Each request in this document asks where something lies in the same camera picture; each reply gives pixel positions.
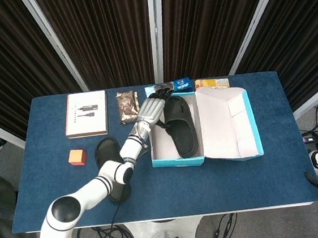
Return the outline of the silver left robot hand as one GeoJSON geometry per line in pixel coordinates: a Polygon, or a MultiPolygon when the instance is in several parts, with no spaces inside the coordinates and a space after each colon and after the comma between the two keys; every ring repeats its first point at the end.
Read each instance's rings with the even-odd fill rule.
{"type": "Polygon", "coordinates": [[[145,99],[137,115],[137,124],[139,127],[147,131],[150,131],[154,125],[168,129],[168,126],[160,121],[160,117],[163,113],[165,103],[173,92],[169,87],[162,87],[145,99]]]}

